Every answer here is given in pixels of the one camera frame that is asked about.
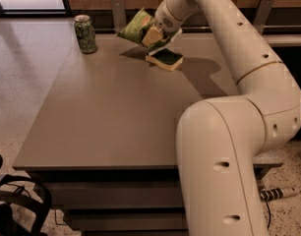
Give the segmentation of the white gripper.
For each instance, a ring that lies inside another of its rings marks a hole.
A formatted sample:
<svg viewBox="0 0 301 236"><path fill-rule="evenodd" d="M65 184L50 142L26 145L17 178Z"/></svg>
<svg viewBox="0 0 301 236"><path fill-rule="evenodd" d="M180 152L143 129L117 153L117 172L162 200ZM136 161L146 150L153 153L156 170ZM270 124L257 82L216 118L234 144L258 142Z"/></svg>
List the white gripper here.
<svg viewBox="0 0 301 236"><path fill-rule="evenodd" d="M142 40L142 45L150 47L163 40L163 30L173 32L180 29L183 23L183 9L180 0L163 0L155 16L157 26L151 26Z"/></svg>

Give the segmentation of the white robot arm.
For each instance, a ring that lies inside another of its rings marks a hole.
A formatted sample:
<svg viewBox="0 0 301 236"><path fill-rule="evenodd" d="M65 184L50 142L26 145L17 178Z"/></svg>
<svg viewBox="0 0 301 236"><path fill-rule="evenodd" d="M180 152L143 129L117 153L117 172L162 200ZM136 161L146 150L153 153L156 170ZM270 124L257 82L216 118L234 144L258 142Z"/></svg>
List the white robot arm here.
<svg viewBox="0 0 301 236"><path fill-rule="evenodd" d="M178 170L190 236L269 236L253 169L257 154L301 128L301 89L231 0L163 0L162 32L204 12L238 95L201 100L182 114Z"/></svg>

